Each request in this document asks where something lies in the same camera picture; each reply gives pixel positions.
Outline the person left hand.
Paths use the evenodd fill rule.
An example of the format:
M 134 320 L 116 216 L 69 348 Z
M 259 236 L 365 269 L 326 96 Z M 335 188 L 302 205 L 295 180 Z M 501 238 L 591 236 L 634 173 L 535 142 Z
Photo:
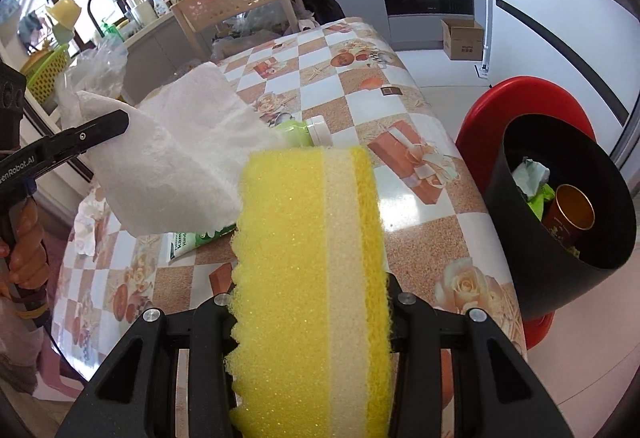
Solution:
M 10 270 L 1 280 L 2 297 L 10 297 L 11 284 L 24 290 L 38 290 L 48 282 L 50 267 L 43 235 L 37 204 L 30 198 L 21 213 L 15 246 L 9 248 L 6 243 L 1 244 L 1 257 L 9 258 Z

